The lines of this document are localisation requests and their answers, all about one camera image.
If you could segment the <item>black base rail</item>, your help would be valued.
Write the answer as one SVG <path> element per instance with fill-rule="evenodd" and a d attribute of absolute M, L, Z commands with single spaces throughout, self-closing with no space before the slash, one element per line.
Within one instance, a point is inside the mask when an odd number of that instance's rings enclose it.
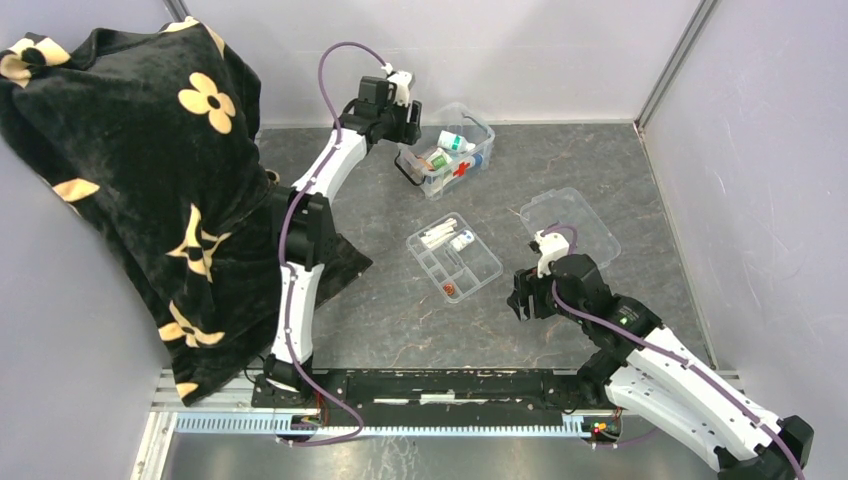
<path fill-rule="evenodd" d="M 312 378 L 373 428 L 519 431 L 615 408 L 601 388 L 568 370 L 328 369 Z"/>

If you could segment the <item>clear compartment tray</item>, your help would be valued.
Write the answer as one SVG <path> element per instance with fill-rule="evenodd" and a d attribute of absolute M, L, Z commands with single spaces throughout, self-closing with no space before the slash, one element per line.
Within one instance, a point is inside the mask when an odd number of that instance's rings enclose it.
<path fill-rule="evenodd" d="M 437 248 L 425 248 L 420 240 L 422 234 L 449 218 L 457 220 L 455 234 Z M 470 230 L 476 240 L 462 251 L 456 252 L 450 247 L 449 241 L 463 230 Z M 450 212 L 408 236 L 406 247 L 450 304 L 465 300 L 500 277 L 504 271 L 502 262 L 457 212 Z M 448 295 L 443 290 L 446 284 L 455 287 L 453 295 Z"/>

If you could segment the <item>blue white bandage roll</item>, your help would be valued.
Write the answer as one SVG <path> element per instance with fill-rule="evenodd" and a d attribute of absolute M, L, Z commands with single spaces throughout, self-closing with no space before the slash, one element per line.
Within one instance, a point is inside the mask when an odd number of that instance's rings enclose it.
<path fill-rule="evenodd" d="M 479 155 L 479 154 L 467 157 L 459 165 L 459 167 L 457 169 L 457 173 L 458 173 L 459 176 L 463 176 L 466 172 L 480 167 L 483 164 L 483 162 L 484 162 L 484 157 Z"/>

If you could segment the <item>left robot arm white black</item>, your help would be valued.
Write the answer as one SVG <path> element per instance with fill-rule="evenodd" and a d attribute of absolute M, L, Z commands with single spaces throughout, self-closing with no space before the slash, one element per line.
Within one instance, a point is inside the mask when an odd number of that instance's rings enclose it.
<path fill-rule="evenodd" d="M 414 82 L 413 73 L 403 70 L 384 78 L 363 77 L 320 155 L 297 181 L 281 190 L 279 320 L 263 374 L 290 407 L 306 405 L 314 394 L 314 381 L 304 372 L 311 366 L 319 283 L 337 252 L 333 200 L 374 145 L 382 140 L 412 145 L 419 140 L 422 105 L 411 96 Z"/>

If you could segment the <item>brown bottle orange cap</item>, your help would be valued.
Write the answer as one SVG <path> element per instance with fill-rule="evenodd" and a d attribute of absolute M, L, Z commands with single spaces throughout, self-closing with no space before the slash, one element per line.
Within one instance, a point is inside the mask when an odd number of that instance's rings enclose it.
<path fill-rule="evenodd" d="M 425 158 L 416 156 L 415 157 L 415 164 L 416 164 L 417 168 L 421 171 L 431 171 L 432 170 L 431 165 L 426 161 Z"/>

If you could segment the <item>black blanket with cream flowers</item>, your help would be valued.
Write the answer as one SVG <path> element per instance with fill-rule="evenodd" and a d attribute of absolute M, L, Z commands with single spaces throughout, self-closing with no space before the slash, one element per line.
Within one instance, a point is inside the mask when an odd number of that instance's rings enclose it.
<path fill-rule="evenodd" d="M 96 229 L 150 312 L 187 406 L 274 340 L 282 184 L 261 81 L 204 23 L 94 29 L 1 51 L 1 134 Z"/>

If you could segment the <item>clear box lid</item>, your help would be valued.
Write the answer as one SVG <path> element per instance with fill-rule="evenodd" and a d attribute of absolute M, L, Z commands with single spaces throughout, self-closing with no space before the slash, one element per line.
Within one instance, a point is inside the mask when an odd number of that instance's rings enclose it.
<path fill-rule="evenodd" d="M 589 255 L 599 269 L 610 265 L 621 253 L 621 246 L 579 191 L 566 187 L 549 190 L 531 199 L 519 210 L 522 223 L 534 235 L 558 226 L 567 240 L 577 232 L 575 252 Z"/>

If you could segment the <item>clear first aid box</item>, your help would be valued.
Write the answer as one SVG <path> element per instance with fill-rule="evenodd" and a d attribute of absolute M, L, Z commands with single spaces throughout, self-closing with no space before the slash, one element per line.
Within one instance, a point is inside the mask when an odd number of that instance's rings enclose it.
<path fill-rule="evenodd" d="M 466 105 L 453 102 L 435 112 L 432 124 L 421 127 L 421 137 L 402 144 L 395 168 L 428 200 L 486 170 L 494 147 L 494 129 Z"/>

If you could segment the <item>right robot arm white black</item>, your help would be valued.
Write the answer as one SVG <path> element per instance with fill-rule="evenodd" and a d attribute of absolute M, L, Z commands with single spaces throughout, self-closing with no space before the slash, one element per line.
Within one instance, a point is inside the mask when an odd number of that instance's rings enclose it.
<path fill-rule="evenodd" d="M 803 478 L 813 427 L 730 385 L 642 302 L 613 292 L 590 256 L 516 271 L 507 304 L 521 320 L 566 317 L 597 346 L 578 371 L 585 405 L 611 403 L 641 416 L 720 479 Z"/>

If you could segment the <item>green small medicine box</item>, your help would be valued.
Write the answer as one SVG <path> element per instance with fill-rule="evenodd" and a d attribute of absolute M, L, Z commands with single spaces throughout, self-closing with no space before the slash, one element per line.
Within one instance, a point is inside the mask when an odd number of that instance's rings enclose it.
<path fill-rule="evenodd" d="M 431 171 L 439 171 L 440 169 L 444 168 L 452 162 L 452 157 L 443 149 L 437 148 L 426 159 L 426 161 L 431 165 Z"/>

